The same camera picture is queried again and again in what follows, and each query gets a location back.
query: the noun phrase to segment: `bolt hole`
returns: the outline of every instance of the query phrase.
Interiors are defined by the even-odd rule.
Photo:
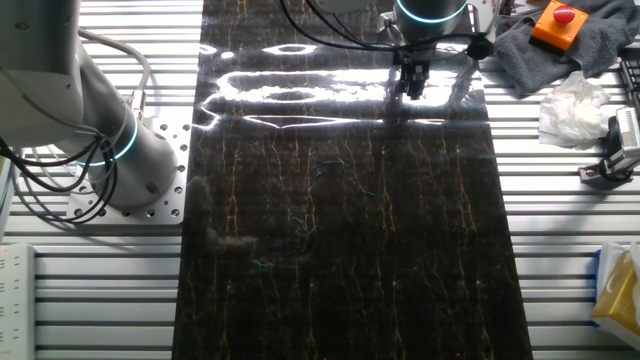
[[[158,188],[158,185],[156,185],[153,181],[149,181],[144,185],[144,187],[147,188],[147,191],[152,195],[160,195],[160,189]]]

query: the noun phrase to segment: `cable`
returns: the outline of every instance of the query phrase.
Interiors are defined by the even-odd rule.
[[[98,151],[98,149],[100,148],[100,146],[104,143],[104,140],[101,141],[97,146],[94,146],[93,149],[91,150],[91,153],[89,154],[89,157],[87,158],[87,164],[91,164],[91,162],[93,161],[93,157],[95,156],[96,152]],[[16,156],[11,149],[9,149],[9,146],[7,145],[7,143],[4,142],[4,139],[2,139],[0,137],[0,150],[2,151],[2,156],[8,158],[9,160],[11,160],[11,162],[18,168],[20,169],[20,171],[22,171],[22,173],[26,174],[31,180],[33,180],[36,184],[42,186],[43,188],[52,191],[52,192],[60,192],[60,193],[64,193],[64,192],[69,192],[73,189],[75,189],[76,187],[78,187],[78,185],[82,184],[82,182],[84,181],[87,172],[89,171],[89,165],[85,166],[84,169],[82,169],[82,174],[80,175],[80,179],[78,179],[78,181],[76,181],[75,183],[67,186],[67,187],[55,187],[52,185],[47,184],[46,182],[42,181],[39,177],[35,176],[29,169],[27,169],[26,165],[24,163],[22,163],[22,159],[19,158],[18,156]]]
[[[284,12],[284,16],[286,16],[287,20],[289,21],[289,24],[291,24],[291,26],[293,26],[293,28],[296,29],[296,31],[298,31],[300,34],[302,34],[302,36],[308,38],[309,40],[317,42],[318,44],[322,44],[322,45],[326,45],[326,46],[330,46],[330,47],[334,47],[334,48],[338,48],[338,49],[367,50],[367,49],[365,49],[365,48],[363,48],[361,46],[357,47],[357,46],[352,46],[352,45],[342,45],[342,44],[331,43],[331,42],[328,42],[328,41],[324,41],[322,39],[318,39],[317,37],[307,33],[300,26],[298,26],[298,24],[293,19],[293,17],[291,17],[291,14],[289,13],[289,9],[287,9],[287,5],[285,4],[285,0],[280,0],[280,7],[282,8],[282,11]]]
[[[51,145],[47,145],[47,150],[49,150],[49,153],[56,158],[56,160],[60,161],[62,159],[60,159],[60,157],[58,156],[58,154],[56,154],[56,152],[51,148]],[[73,176],[76,175],[75,172],[71,171],[71,169],[69,169],[69,167],[67,165],[62,165],[64,167],[65,170],[67,170],[67,172]]]
[[[355,36],[355,35],[351,32],[351,30],[347,27],[347,25],[345,25],[342,21],[340,21],[340,18],[338,17],[338,15],[337,15],[337,14],[335,14],[335,13],[334,13],[334,14],[333,14],[333,18],[336,20],[336,22],[338,23],[338,25],[340,25],[340,26],[344,29],[344,31],[345,31],[347,34],[351,35],[351,37],[352,37],[352,38],[357,39],[357,36]]]
[[[38,216],[40,219],[42,219],[43,221],[46,221],[47,223],[67,223],[67,224],[72,224],[72,225],[81,225],[81,224],[85,224],[93,219],[95,219],[97,216],[99,216],[104,208],[108,205],[108,203],[111,201],[111,198],[113,197],[113,194],[115,192],[116,186],[117,186],[117,179],[118,179],[118,169],[117,169],[117,162],[115,160],[113,160],[113,150],[110,147],[104,147],[104,144],[101,144],[102,146],[102,154],[103,154],[103,158],[105,161],[105,165],[108,167],[113,167],[113,185],[111,187],[111,190],[109,192],[109,194],[107,194],[107,191],[109,189],[109,179],[107,178],[106,182],[105,182],[105,186],[103,188],[102,193],[100,194],[98,201],[95,202],[95,204],[93,206],[91,206],[87,211],[85,211],[83,214],[75,216],[73,218],[68,218],[68,219],[63,219],[62,217],[56,215],[55,213],[53,213],[41,200],[40,198],[38,198],[38,196],[35,194],[35,192],[33,191],[33,188],[31,188],[31,184],[28,181],[28,179],[25,177],[25,185],[28,188],[29,194],[34,198],[34,200],[38,203],[38,205],[40,205],[43,210],[43,212],[39,212],[37,210],[35,210],[24,198],[24,196],[22,195],[21,191],[20,191],[20,187],[19,184],[17,182],[17,177],[15,175],[15,173],[12,174],[12,181],[14,183],[14,187],[16,188],[16,193],[18,195],[18,197],[20,198],[20,200],[22,201],[22,203],[29,209],[29,211],[31,211],[34,215]],[[93,215],[91,215],[90,217],[83,219],[84,217],[86,217],[88,214],[91,214],[92,211],[94,211],[96,209],[96,207],[98,207],[98,205],[102,204],[102,206],[100,206],[100,208],[93,213]]]
[[[311,4],[310,0],[305,0],[305,2],[307,4]],[[291,16],[291,13],[287,9],[287,5],[285,3],[285,0],[280,0],[280,7],[282,8],[282,11],[284,12],[285,17],[289,21],[289,24],[291,24],[291,26],[293,26],[293,28],[296,29],[296,31],[298,31],[304,37],[306,37],[306,38],[308,38],[308,39],[310,39],[312,41],[315,41],[315,42],[317,42],[319,44],[330,46],[330,47],[334,47],[334,48],[338,48],[338,49],[366,50],[366,51],[386,51],[386,52],[413,51],[413,50],[416,50],[417,48],[420,48],[420,47],[433,45],[434,43],[437,43],[438,41],[442,41],[442,40],[456,39],[456,38],[461,38],[461,37],[462,38],[470,38],[471,40],[474,40],[474,39],[477,39],[477,38],[485,38],[485,36],[486,36],[485,33],[453,33],[453,34],[445,34],[445,35],[437,36],[437,37],[434,37],[434,38],[418,41],[418,42],[407,44],[407,45],[403,45],[403,46],[382,48],[382,47],[374,47],[374,46],[371,46],[371,45],[367,45],[366,43],[362,43],[361,41],[359,41],[357,39],[351,39],[351,38],[348,37],[348,35],[346,35],[342,31],[337,29],[335,26],[333,26],[333,24],[331,24],[331,25],[327,24],[327,25],[329,25],[329,27],[332,30],[336,31],[340,36],[345,37],[347,40],[349,40],[349,41],[355,40],[355,41],[352,41],[352,42],[355,42],[356,44],[358,44],[358,43],[362,43],[363,44],[363,45],[360,45],[360,47],[352,46],[352,45],[342,45],[342,44],[336,44],[336,43],[324,41],[322,39],[319,39],[319,38],[307,33],[304,29],[302,29],[295,22],[295,20]],[[316,13],[316,15],[318,15],[319,10],[316,9],[316,11],[314,11],[314,13]],[[318,16],[319,16],[319,18],[321,20],[324,19],[323,22],[325,22],[325,24],[329,22],[328,20],[326,20],[326,18],[322,14],[320,14]]]
[[[36,148],[31,148],[31,151],[33,152],[33,156],[36,158],[36,160],[40,161],[40,157],[39,157],[39,155],[38,155],[38,151],[36,150]],[[76,175],[75,173],[72,173],[71,171],[69,171],[69,169],[68,169],[68,168],[66,168],[66,165],[65,165],[65,169],[67,169],[67,171],[69,172],[69,174],[71,174],[71,175],[73,175],[74,177],[76,177],[76,178],[77,178],[77,175]],[[58,185],[58,186],[60,186],[60,187],[63,187],[63,186],[64,186],[64,185],[60,184],[60,183],[58,182],[58,180],[56,180],[56,178],[55,178],[55,177],[51,176],[51,173],[49,173],[49,170],[47,170],[47,168],[46,168],[46,167],[42,167],[42,168],[41,168],[41,170],[42,170],[42,172],[45,174],[45,176],[46,176],[47,178],[49,178],[49,180],[51,180],[51,182],[52,182],[52,183],[54,183],[54,184],[56,184],[56,185]],[[105,177],[104,177],[103,179],[101,179],[101,180],[94,180],[93,182],[95,182],[95,183],[97,183],[97,182],[102,182],[102,181],[104,181],[104,180],[106,179],[106,177],[108,177],[109,175],[110,175],[110,172],[107,172],[107,174],[105,175]],[[69,193],[70,193],[70,194],[74,194],[74,195],[91,195],[91,194],[95,194],[96,192],[97,192],[97,190],[85,191],[85,192],[73,191],[73,190],[72,190],[72,191],[69,191]]]
[[[486,34],[491,32],[493,25],[495,25],[496,21],[498,20],[498,17],[500,16],[500,2],[498,1],[498,3],[496,3],[495,5],[496,6],[493,12],[493,17],[491,18],[491,22],[489,22],[489,26],[487,26],[487,29],[484,31]]]
[[[318,10],[318,8],[316,8],[316,6],[313,4],[313,2],[311,2],[311,0],[305,0],[305,2],[307,3],[307,6],[309,6],[309,8],[311,9],[311,11],[313,11],[314,14],[316,14],[316,16],[323,22],[325,23],[325,25],[327,25],[331,30],[333,30],[333,32],[335,32],[336,34],[340,35],[341,37],[347,39],[348,41],[351,41],[354,44],[360,45],[363,48],[365,48],[366,50],[371,50],[371,51],[390,51],[390,52],[394,52],[395,50],[393,50],[393,48],[382,48],[376,45],[372,45],[363,41],[358,40],[358,38],[356,38],[355,36],[353,36],[353,34],[351,34],[351,36],[343,33],[342,31],[340,31],[340,29],[338,29],[335,25],[333,25],[331,23],[331,21],[329,21],[323,14],[322,12],[320,12],[320,10]]]
[[[120,50],[138,60],[140,65],[142,65],[142,78],[140,79],[140,83],[138,84],[136,90],[144,91],[144,89],[147,87],[147,82],[149,82],[149,77],[151,76],[151,65],[149,65],[149,61],[146,57],[144,57],[144,55],[142,55],[141,52],[123,42],[109,39],[108,37],[104,37],[102,35],[94,34],[83,28],[78,28],[78,35],[82,36],[85,39],[97,41],[100,44]]]
[[[67,158],[65,160],[61,160],[61,161],[56,161],[56,162],[41,162],[41,161],[31,161],[31,160],[27,160],[24,158],[18,158],[20,160],[21,163],[27,165],[27,166],[37,166],[37,167],[56,167],[56,166],[63,166],[63,165],[67,165],[70,164],[78,159],[80,159],[81,157],[85,156],[89,151],[91,151],[93,149],[93,147],[95,147],[95,145],[98,143],[99,140],[95,140],[94,142],[92,142],[91,144],[89,144],[89,146],[87,146],[86,148],[84,148],[81,152],[79,152],[78,154]],[[2,138],[0,138],[0,148],[2,148],[2,152],[0,153],[0,155],[5,155],[5,152],[11,152],[11,150],[9,149],[9,146],[7,145],[7,143],[4,142],[4,140]]]

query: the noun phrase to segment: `black cable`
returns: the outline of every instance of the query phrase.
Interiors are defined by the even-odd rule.
[[[56,167],[56,166],[63,166],[63,165],[67,165],[70,164],[78,159],[80,159],[81,157],[87,155],[87,153],[89,153],[89,151],[91,151],[93,149],[92,146],[95,146],[98,143],[98,139],[96,139],[94,142],[92,142],[91,144],[89,144],[86,148],[84,148],[84,150],[80,151],[79,153],[77,153],[76,155],[73,155],[70,158],[64,159],[64,160],[60,160],[60,161],[56,161],[56,162],[39,162],[39,161],[32,161],[32,160],[27,160],[24,158],[20,158],[16,155],[16,157],[18,159],[20,159],[20,162],[27,165],[27,166],[37,166],[37,167]],[[7,143],[4,141],[4,139],[2,139],[0,137],[0,155],[5,156],[5,154],[11,153],[11,149],[9,149],[9,145],[7,145]]]
[[[309,40],[315,41],[318,44],[322,44],[322,45],[326,45],[326,46],[330,46],[330,47],[334,47],[334,48],[338,48],[338,49],[367,50],[367,49],[365,49],[363,47],[356,47],[356,46],[352,46],[352,45],[335,44],[335,43],[332,43],[332,42],[324,41],[322,39],[318,39],[317,37],[307,33],[300,26],[298,26],[298,24],[293,19],[293,17],[291,17],[291,14],[289,13],[289,9],[287,9],[287,5],[285,4],[285,0],[280,0],[280,7],[282,7],[282,11],[284,12],[284,16],[287,17],[287,20],[289,21],[289,24],[291,24],[291,26],[293,26],[293,28],[296,29],[296,31],[298,31],[300,34],[302,34],[302,36],[308,38]]]
[[[351,30],[347,27],[347,25],[345,25],[342,21],[340,21],[340,18],[338,17],[338,15],[333,14],[333,18],[336,19],[336,22],[338,23],[338,25],[340,25],[347,34],[351,35],[351,37],[353,37],[354,39],[357,39],[357,36],[355,36],[351,32]]]
[[[80,174],[80,177],[78,178],[78,180],[66,187],[57,187],[57,186],[52,186],[47,184],[46,182],[44,182],[43,180],[41,180],[38,176],[34,175],[29,169],[27,169],[27,167],[21,162],[20,158],[17,157],[14,153],[9,153],[9,154],[3,154],[3,156],[6,156],[9,160],[11,160],[11,162],[18,168],[20,169],[20,171],[25,174],[26,176],[29,177],[29,179],[33,180],[33,182],[35,182],[36,184],[42,186],[43,188],[52,191],[52,192],[59,192],[59,193],[64,193],[64,192],[69,192],[73,189],[75,189],[76,187],[78,187],[80,184],[82,184],[82,182],[84,181],[84,179],[87,176],[87,173],[89,172],[89,167],[91,166],[91,162],[93,161],[93,157],[95,156],[96,152],[98,151],[98,148],[101,147],[102,143],[104,142],[104,140],[100,143],[98,143],[97,146],[94,146],[93,149],[91,150],[91,153],[89,154],[89,157],[87,158],[87,164],[84,166],[84,168],[82,169],[82,173]]]
[[[383,47],[379,47],[379,46],[374,46],[368,43],[365,43],[363,41],[358,40],[355,36],[348,36],[347,34],[343,33],[342,31],[340,31],[340,29],[338,29],[335,25],[333,25],[331,23],[331,21],[329,21],[323,14],[322,12],[320,12],[320,10],[318,10],[318,8],[316,8],[316,6],[313,4],[313,2],[311,2],[311,0],[305,0],[305,2],[307,3],[307,6],[309,6],[309,8],[311,9],[311,11],[313,11],[314,14],[316,14],[316,16],[323,22],[325,23],[325,25],[327,25],[331,30],[333,30],[333,32],[335,32],[336,34],[342,36],[343,38],[347,39],[348,41],[351,41],[354,44],[360,45],[362,46],[364,49],[366,50],[370,50],[370,51],[386,51],[386,52],[394,52],[395,50],[393,48],[383,48]]]
[[[42,214],[41,212],[38,212],[33,207],[31,207],[31,205],[29,205],[26,202],[26,199],[24,198],[24,196],[22,196],[20,191],[18,191],[18,197],[24,203],[24,205],[29,209],[29,211],[31,211],[34,215],[38,216],[43,221],[46,221],[46,222],[49,222],[49,223],[60,222],[60,223],[67,223],[67,224],[71,224],[71,225],[81,225],[81,224],[85,224],[85,223],[95,219],[97,216],[100,215],[100,213],[102,213],[104,208],[109,204],[109,202],[111,201],[111,198],[113,197],[113,194],[115,192],[116,186],[117,186],[117,178],[118,178],[117,162],[114,160],[114,153],[113,153],[112,147],[109,146],[109,147],[107,147],[105,149],[105,143],[107,143],[107,142],[103,142],[101,144],[101,147],[102,147],[102,150],[103,150],[102,154],[103,154],[103,158],[104,158],[104,162],[105,162],[105,166],[106,166],[106,171],[108,172],[110,170],[110,166],[113,166],[113,171],[112,171],[113,186],[111,187],[110,193],[107,195],[107,191],[109,189],[109,184],[110,184],[109,177],[107,177],[107,179],[105,180],[105,183],[104,183],[103,191],[100,194],[100,196],[98,197],[98,200],[95,202],[95,204],[93,206],[91,206],[83,214],[75,216],[73,218],[68,218],[68,219],[64,219],[64,218],[54,214],[53,211],[51,211],[40,200],[40,198],[35,194],[35,192],[33,191],[33,188],[31,187],[30,182],[28,181],[28,179],[26,177],[25,177],[24,180],[25,180],[25,184],[27,186],[27,189],[29,191],[29,194],[35,199],[35,201],[38,203],[38,205],[40,205],[40,207],[42,207],[43,210],[51,217],[48,217],[47,215]],[[19,187],[17,185],[15,177],[13,177],[12,180],[14,182],[14,187],[18,190]],[[86,217],[88,214],[91,214],[96,209],[96,207],[98,205],[100,205],[100,204],[102,204],[102,206],[92,216],[90,216],[87,219],[83,219],[81,221],[78,221],[78,220]]]
[[[315,6],[313,6],[313,4],[311,4],[311,1],[310,0],[305,0],[305,2],[307,4],[310,4],[311,10],[316,9],[317,12],[314,11],[314,13],[316,13],[316,15],[318,15],[319,10],[317,8],[315,8]],[[331,43],[331,42],[328,42],[328,41],[324,41],[322,39],[319,39],[319,38],[307,33],[304,29],[302,29],[295,22],[295,20],[291,16],[291,13],[287,9],[287,5],[285,4],[285,0],[280,0],[280,7],[282,8],[282,11],[284,12],[285,17],[287,18],[287,20],[289,21],[291,26],[293,26],[293,28],[296,29],[296,31],[298,31],[304,37],[306,37],[306,38],[308,38],[308,39],[310,39],[312,41],[315,41],[315,42],[317,42],[319,44],[330,46],[330,47],[334,47],[334,48],[338,48],[338,49],[364,50],[364,51],[385,51],[385,52],[413,51],[413,50],[416,50],[417,48],[420,48],[420,47],[423,47],[423,46],[427,46],[427,45],[433,45],[434,43],[437,43],[438,41],[447,40],[447,39],[469,38],[471,40],[474,40],[474,39],[485,38],[486,37],[486,33],[453,33],[453,34],[446,34],[446,35],[437,36],[437,37],[434,37],[434,38],[418,41],[418,42],[407,44],[407,45],[403,45],[403,46],[389,47],[389,48],[374,47],[374,46],[368,45],[367,43],[363,43],[360,40],[350,38],[347,34],[343,33],[342,31],[337,29],[335,26],[333,26],[333,24],[329,25],[330,22],[328,20],[326,20],[326,18],[320,13],[320,15],[318,15],[320,20],[324,19],[323,22],[325,22],[325,24],[329,25],[329,27],[331,27],[332,30],[336,31],[338,34],[340,34],[341,36],[345,37],[349,41],[355,40],[355,41],[352,41],[352,42],[355,42],[357,44],[358,43],[362,43],[363,44],[360,47],[356,47],[356,46],[352,46],[352,45],[342,45],[342,44],[336,44],[336,43]]]

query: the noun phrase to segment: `mounting plate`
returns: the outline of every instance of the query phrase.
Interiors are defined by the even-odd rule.
[[[147,206],[124,211],[107,206],[105,208],[106,212],[103,212],[102,216],[97,216],[83,226],[146,226],[178,225],[182,223],[184,219],[185,190],[187,188],[187,169],[189,166],[191,117],[189,117],[187,121],[148,118],[144,120],[144,125],[148,129],[164,136],[175,151],[176,157],[178,158],[178,168],[176,169],[176,178],[173,180],[173,184],[164,195]],[[88,181],[85,181],[85,183],[78,188],[82,186],[91,189]],[[96,194],[72,194],[69,197],[67,217],[74,217],[78,209],[84,213],[97,199],[98,196]]]

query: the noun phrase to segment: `orange box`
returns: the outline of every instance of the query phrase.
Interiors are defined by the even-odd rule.
[[[562,25],[554,17],[554,13],[561,6],[566,5],[555,0],[549,3],[549,6],[533,29],[533,34],[531,35],[532,43],[542,42],[544,45],[551,45],[561,52],[569,50],[576,36],[578,36],[578,32],[580,32],[580,29],[589,18],[589,14],[574,8],[575,18],[573,21]]]

